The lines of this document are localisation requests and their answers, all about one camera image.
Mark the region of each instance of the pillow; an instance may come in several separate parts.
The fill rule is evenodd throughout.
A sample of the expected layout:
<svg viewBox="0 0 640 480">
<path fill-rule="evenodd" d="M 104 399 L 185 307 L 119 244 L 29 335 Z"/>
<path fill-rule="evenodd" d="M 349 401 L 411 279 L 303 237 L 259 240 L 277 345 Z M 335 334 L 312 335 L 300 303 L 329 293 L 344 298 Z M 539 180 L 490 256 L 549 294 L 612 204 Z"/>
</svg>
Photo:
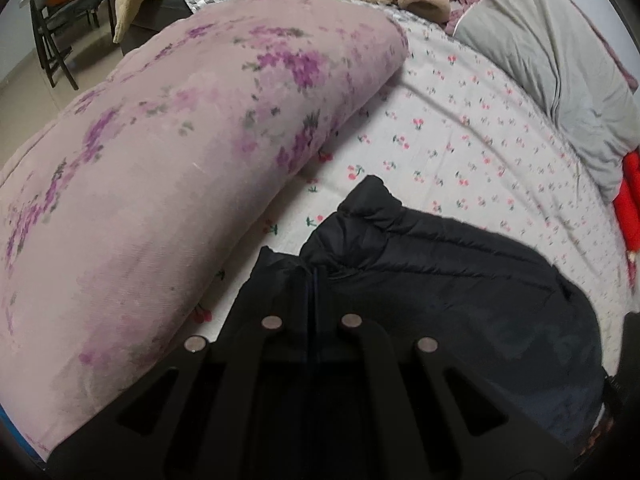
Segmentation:
<svg viewBox="0 0 640 480">
<path fill-rule="evenodd" d="M 524 88 L 612 202 L 622 157 L 640 144 L 640 114 L 623 73 L 571 0 L 479 0 L 453 37 Z"/>
<path fill-rule="evenodd" d="M 459 0 L 459 7 L 457 9 L 453 9 L 452 10 L 452 12 L 451 12 L 451 14 L 449 16 L 449 22 L 447 23 L 447 25 L 445 27 L 445 32 L 447 34 L 449 34 L 450 36 L 453 36 L 453 34 L 456 31 L 456 26 L 458 25 L 458 22 L 460 21 L 460 18 L 462 18 L 462 16 L 464 16 L 464 14 L 472 7 L 473 4 L 476 4 L 479 1 L 480 0 Z M 594 33 L 596 34 L 598 39 L 602 42 L 604 48 L 607 49 L 607 53 L 611 56 L 611 59 L 613 59 L 614 63 L 618 67 L 618 70 L 620 70 L 620 73 L 622 74 L 622 77 L 625 78 L 625 81 L 628 84 L 630 90 L 632 92 L 635 92 L 636 90 L 638 90 L 638 80 L 622 64 L 622 61 L 620 61 L 620 58 L 618 57 L 618 54 L 616 54 L 616 51 L 613 50 L 613 47 L 604 38 L 604 36 L 600 33 L 600 31 L 593 24 L 593 22 L 589 19 L 589 17 L 584 12 L 582 12 L 580 7 L 578 7 L 573 0 L 569 0 L 569 1 L 581 13 L 583 18 L 585 20 L 587 20 L 587 22 L 589 23 L 589 26 L 591 27 L 591 30 L 594 31 Z"/>
<path fill-rule="evenodd" d="M 208 6 L 9 160 L 0 404 L 43 458 L 162 356 L 242 234 L 406 55 L 370 7 Z"/>
</svg>

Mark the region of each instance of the cherry print bedsheet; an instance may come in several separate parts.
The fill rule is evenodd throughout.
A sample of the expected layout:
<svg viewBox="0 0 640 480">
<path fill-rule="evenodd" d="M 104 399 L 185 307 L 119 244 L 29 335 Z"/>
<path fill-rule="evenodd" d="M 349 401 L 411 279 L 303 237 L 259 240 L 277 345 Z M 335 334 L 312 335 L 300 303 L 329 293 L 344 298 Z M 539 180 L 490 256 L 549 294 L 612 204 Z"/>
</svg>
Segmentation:
<svg viewBox="0 0 640 480">
<path fill-rule="evenodd" d="M 376 174 L 406 206 L 515 238 L 556 264 L 593 303 L 604 365 L 614 373 L 632 294 L 612 209 L 569 144 L 500 69 L 436 25 L 387 12 L 409 39 L 401 72 L 276 197 L 180 336 L 215 339 L 259 248 L 298 254 L 350 190 Z"/>
</svg>

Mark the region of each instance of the floor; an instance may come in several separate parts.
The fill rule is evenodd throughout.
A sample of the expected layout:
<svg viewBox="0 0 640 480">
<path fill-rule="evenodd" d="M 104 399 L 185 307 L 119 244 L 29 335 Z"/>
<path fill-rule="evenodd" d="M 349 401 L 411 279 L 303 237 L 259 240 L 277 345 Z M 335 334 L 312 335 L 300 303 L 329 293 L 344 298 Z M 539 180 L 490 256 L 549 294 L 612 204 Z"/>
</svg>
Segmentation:
<svg viewBox="0 0 640 480">
<path fill-rule="evenodd" d="M 120 48 L 111 41 L 106 10 L 98 12 L 99 28 L 90 28 L 87 20 L 78 21 L 56 38 L 60 49 L 70 44 L 66 65 L 79 90 L 73 90 L 63 73 L 54 75 L 51 88 L 35 53 L 0 89 L 0 168 L 14 152 L 63 110 L 82 92 L 102 81 L 122 59 Z"/>
</svg>

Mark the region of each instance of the chair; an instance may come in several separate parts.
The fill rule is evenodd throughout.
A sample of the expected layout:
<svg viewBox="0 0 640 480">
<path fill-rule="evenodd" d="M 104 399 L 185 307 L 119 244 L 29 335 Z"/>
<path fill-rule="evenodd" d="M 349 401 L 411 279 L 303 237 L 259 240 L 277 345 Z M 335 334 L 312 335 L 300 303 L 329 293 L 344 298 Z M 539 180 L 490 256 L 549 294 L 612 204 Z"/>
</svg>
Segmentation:
<svg viewBox="0 0 640 480">
<path fill-rule="evenodd" d="M 47 74 L 52 88 L 56 85 L 55 81 L 53 81 L 53 74 L 60 68 L 74 90 L 78 90 L 78 84 L 65 64 L 65 57 L 68 56 L 71 49 L 68 48 L 61 53 L 53 38 L 54 33 L 79 18 L 88 17 L 90 14 L 94 15 L 95 23 L 98 25 L 95 11 L 103 1 L 105 0 L 71 0 L 51 9 L 50 15 L 45 16 L 43 10 L 46 8 L 46 0 L 29 0 L 38 60 Z M 108 0 L 106 1 L 108 2 L 109 22 L 111 35 L 113 36 L 115 31 L 113 9 L 111 8 L 111 3 Z"/>
</svg>

